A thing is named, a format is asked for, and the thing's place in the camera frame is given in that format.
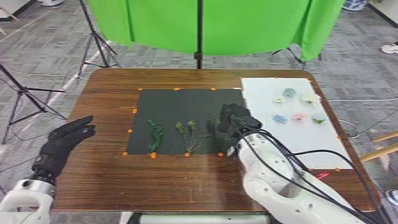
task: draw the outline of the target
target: green backdrop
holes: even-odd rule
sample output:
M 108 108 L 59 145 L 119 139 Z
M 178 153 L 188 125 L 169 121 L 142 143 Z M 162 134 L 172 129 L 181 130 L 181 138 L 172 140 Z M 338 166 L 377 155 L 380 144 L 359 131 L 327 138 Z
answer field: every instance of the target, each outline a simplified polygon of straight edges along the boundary
M 302 47 L 316 58 L 345 0 L 204 0 L 204 55 L 238 55 Z M 89 0 L 101 33 L 124 45 L 137 42 L 194 53 L 197 0 Z

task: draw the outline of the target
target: green plant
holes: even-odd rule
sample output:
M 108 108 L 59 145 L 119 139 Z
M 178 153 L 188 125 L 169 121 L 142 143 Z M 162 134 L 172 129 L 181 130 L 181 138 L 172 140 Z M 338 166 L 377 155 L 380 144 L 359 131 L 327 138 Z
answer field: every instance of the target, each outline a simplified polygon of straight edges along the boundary
M 165 131 L 163 131 L 163 127 L 153 122 L 153 120 L 147 120 L 147 124 L 149 124 L 151 129 L 153 129 L 151 143 L 149 143 L 147 149 L 149 149 L 149 157 L 155 159 L 156 158 L 156 150 L 158 150 L 158 146 L 160 146 L 160 143 L 162 143 Z
M 185 157 L 190 157 L 190 153 L 201 147 L 201 141 L 195 139 L 195 122 L 188 121 L 187 126 L 178 122 L 174 127 L 185 141 Z

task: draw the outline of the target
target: black cable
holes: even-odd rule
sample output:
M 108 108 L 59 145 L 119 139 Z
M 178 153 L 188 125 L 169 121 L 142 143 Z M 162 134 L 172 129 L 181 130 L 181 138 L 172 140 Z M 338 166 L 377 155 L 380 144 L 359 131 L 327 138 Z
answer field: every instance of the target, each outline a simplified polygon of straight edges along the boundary
M 261 133 L 261 136 L 266 138 L 266 140 L 272 142 L 272 139 L 270 137 Z M 284 157 L 288 158 L 288 162 L 290 162 L 290 165 L 293 167 L 293 171 L 297 173 L 297 176 L 298 178 L 302 179 L 302 181 L 306 182 L 306 184 L 314 188 L 314 190 L 323 194 L 323 196 L 329 198 L 329 200 L 336 201 L 334 198 L 329 196 L 329 194 L 322 191 L 322 189 L 313 185 L 313 183 L 307 181 L 307 179 L 302 177 L 302 173 L 293 165 L 293 161 L 290 160 L 290 157 L 295 157 L 293 153 L 288 151 L 282 151 L 282 149 L 279 148 L 279 146 L 275 145 L 275 143 L 272 142 L 275 148 L 279 149 Z
M 352 161 L 346 159 L 346 157 L 345 157 L 338 152 L 334 152 L 332 150 L 327 150 L 327 149 L 309 150 L 309 151 L 306 151 L 306 152 L 293 153 L 293 155 L 300 156 L 300 155 L 306 155 L 306 154 L 311 154 L 311 153 L 320 153 L 320 152 L 323 152 L 323 153 L 330 153 L 330 154 L 334 154 L 336 156 L 339 156 L 339 158 L 341 158 L 341 159 L 345 160 L 345 162 L 348 163 L 348 165 L 350 165 L 350 167 L 352 167 L 352 169 L 354 169 L 354 171 L 355 171 L 355 174 L 357 174 L 357 177 L 359 177 L 362 186 L 364 186 L 364 190 L 366 190 L 366 193 L 368 193 L 370 201 L 371 201 L 373 207 L 375 207 L 375 209 L 377 209 L 378 215 L 380 215 L 380 217 L 382 217 L 382 219 L 384 219 L 384 222 L 389 223 L 387 218 L 386 218 L 386 216 L 384 216 L 384 214 L 382 214 L 382 212 L 380 212 L 380 209 L 378 209 L 378 203 L 377 203 L 377 199 L 375 199 L 373 192 L 371 192 L 371 190 L 370 190 L 370 185 L 368 185 L 366 180 L 364 180 L 364 176 L 362 176 L 362 174 L 361 174 L 361 172 L 359 172 L 359 170 L 357 170 L 357 167 L 355 167 Z
M 18 92 L 18 89 L 14 88 L 14 86 L 9 84 L 9 82 L 0 78 L 0 81 L 5 83 L 5 85 L 9 86 L 9 88 Z
M 11 167 L 7 167 L 4 170 L 0 170 L 0 173 L 4 173 L 7 170 L 11 170 L 14 167 L 18 167 L 20 165 L 23 165 L 28 161 L 32 161 L 37 158 L 37 156 L 34 158 L 30 158 L 28 160 L 25 160 L 21 163 L 18 163 L 16 165 L 12 165 Z
M 291 168 L 293 168 L 293 171 L 295 171 L 295 174 L 297 174 L 298 178 L 302 179 L 302 181 L 306 182 L 306 184 L 316 189 L 316 191 L 323 194 L 323 196 L 329 198 L 329 200 L 334 201 L 334 202 L 338 203 L 338 201 L 336 201 L 334 198 L 329 196 L 329 194 L 322 191 L 322 189 L 313 185 L 313 183 L 311 183 L 311 182 L 307 181 L 307 179 L 302 177 L 302 173 L 298 172 L 298 169 L 297 169 L 297 167 L 295 167 L 295 165 L 293 165 L 293 162 L 295 162 L 295 161 L 298 161 L 298 163 L 295 162 L 297 165 L 302 164 L 302 161 L 300 161 L 300 159 L 297 158 L 297 156 L 293 155 L 293 153 L 291 153 L 288 147 L 284 146 L 282 142 L 279 141 L 279 139 L 274 137 L 274 135 L 270 134 L 270 132 L 268 132 L 266 130 L 263 130 L 263 129 L 258 129 L 254 132 L 249 132 L 249 134 L 251 134 L 251 133 L 261 134 L 261 136 L 266 138 L 266 140 L 268 140 L 270 143 L 274 144 L 275 148 L 279 149 L 279 151 L 281 151 L 281 153 L 282 153 L 282 155 L 284 155 L 284 157 L 286 157 L 286 159 L 288 159 L 288 162 L 290 162 L 290 165 L 291 165 Z M 306 167 L 304 164 L 302 164 L 300 168 L 304 169 L 304 171 L 309 172 L 307 167 Z
M 238 132 L 238 134 L 240 134 L 240 137 L 242 137 L 242 139 L 243 139 L 243 141 L 245 141 L 245 143 L 247 143 L 247 146 L 249 146 L 249 148 L 251 148 L 251 151 L 252 151 L 252 153 L 254 153 L 254 156 L 256 156 L 256 158 L 258 158 L 258 160 L 259 160 L 259 162 L 263 163 L 263 165 L 266 166 L 266 168 L 272 170 L 272 172 L 277 174 L 277 176 L 297 186 L 297 187 L 300 187 L 309 193 L 313 193 L 320 198 L 323 198 L 336 206 L 339 206 L 343 209 L 345 209 L 345 211 L 364 221 L 364 223 L 368 223 L 368 224 L 377 224 L 377 222 L 371 220 L 371 218 L 370 217 L 366 217 L 364 216 L 364 214 L 361 214 L 355 210 L 352 210 L 341 203 L 338 203 L 338 202 L 334 202 L 334 201 L 330 201 L 329 200 L 329 198 L 322 195 L 322 194 L 318 194 L 306 186 L 302 186 L 279 172 L 277 172 L 277 170 L 270 167 L 270 165 L 266 164 L 266 162 L 263 161 L 263 159 L 261 159 L 261 157 L 259 157 L 259 155 L 258 155 L 258 152 L 256 152 L 256 150 L 254 150 L 254 148 L 252 148 L 252 146 L 251 146 L 251 143 L 249 143 L 249 141 L 247 141 L 247 139 L 245 139 L 245 135 L 242 134 L 242 132 L 240 132 L 240 130 L 238 130 L 238 127 L 236 127 L 236 125 L 235 125 L 235 123 L 233 123 L 233 126 L 235 126 L 235 129 L 236 129 L 236 132 Z

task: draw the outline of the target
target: gray carpet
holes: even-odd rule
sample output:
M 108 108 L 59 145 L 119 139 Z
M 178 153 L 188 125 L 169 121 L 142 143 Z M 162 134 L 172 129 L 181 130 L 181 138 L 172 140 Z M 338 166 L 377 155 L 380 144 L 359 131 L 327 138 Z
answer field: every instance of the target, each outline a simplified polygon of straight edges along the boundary
M 20 15 L 21 21 L 0 22 L 9 36 L 0 34 L 0 62 L 7 66 L 21 83 L 30 87 L 60 88 L 76 72 L 83 44 L 87 40 L 87 24 L 76 1 L 66 1 L 57 9 L 34 4 Z M 398 30 L 378 15 L 366 9 L 359 13 L 341 13 L 334 32 L 323 50 L 323 60 L 307 63 L 329 100 L 387 99 L 398 97 L 398 55 L 386 55 L 378 48 L 398 40 Z M 112 44 L 117 60 L 124 68 L 194 68 L 192 55 L 163 51 L 140 45 L 124 47 Z M 288 51 L 235 57 L 206 57 L 204 68 L 240 69 L 300 69 Z M 83 79 L 67 86 L 67 93 L 52 104 L 67 116 L 94 68 L 83 72 Z M 0 136 L 9 119 L 14 92 L 0 82 Z M 391 102 L 330 102 L 339 119 L 350 121 L 359 131 L 398 109 L 398 101 Z M 32 112 L 23 101 L 20 116 Z M 371 139 L 398 129 L 398 113 L 371 128 L 370 132 L 352 139 L 357 153 L 362 155 L 396 140 L 380 144 Z M 64 121 L 43 115 L 34 121 L 20 123 L 12 129 L 18 134 L 9 146 L 0 148 L 0 185 L 9 191 L 20 178 L 30 174 L 32 158 L 48 133 Z M 346 132 L 355 134 L 354 127 L 343 123 Z M 380 191 L 398 189 L 398 153 L 364 163 L 370 176 Z M 398 223 L 398 207 L 384 202 L 391 218 Z M 117 223 L 115 213 L 53 213 L 53 223 Z

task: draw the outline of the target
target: white sheet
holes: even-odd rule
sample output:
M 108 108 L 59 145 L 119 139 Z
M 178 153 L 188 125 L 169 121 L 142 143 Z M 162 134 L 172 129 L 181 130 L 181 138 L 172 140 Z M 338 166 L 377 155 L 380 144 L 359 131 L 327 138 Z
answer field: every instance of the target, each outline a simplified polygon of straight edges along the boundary
M 320 102 L 306 104 L 300 101 L 304 95 L 314 94 L 309 80 L 304 78 L 243 78 L 242 84 L 245 103 L 252 116 L 261 121 L 263 129 L 277 137 L 291 152 L 329 149 L 350 159 L 322 104 Z M 275 104 L 274 99 L 282 96 L 286 88 L 297 90 L 297 96 L 291 99 L 284 98 L 284 103 Z M 306 114 L 302 122 L 291 120 L 297 113 Z M 327 121 L 322 124 L 314 124 L 311 119 L 311 116 L 318 113 L 327 117 Z M 272 120 L 275 114 L 288 118 L 286 124 Z M 300 159 L 309 168 L 350 169 L 350 165 L 332 154 L 307 154 L 300 156 Z

